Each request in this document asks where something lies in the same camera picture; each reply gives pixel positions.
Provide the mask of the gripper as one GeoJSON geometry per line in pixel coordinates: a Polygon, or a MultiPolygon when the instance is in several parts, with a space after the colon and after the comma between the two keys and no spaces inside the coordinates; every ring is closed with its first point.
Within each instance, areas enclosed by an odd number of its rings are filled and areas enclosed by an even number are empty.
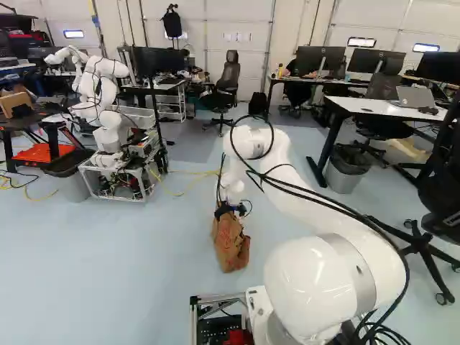
{"type": "Polygon", "coordinates": [[[252,202],[251,201],[241,201],[237,205],[231,205],[227,202],[222,202],[219,204],[218,208],[214,211],[214,218],[219,219],[226,213],[238,213],[240,218],[247,217],[252,212],[252,202]]]}

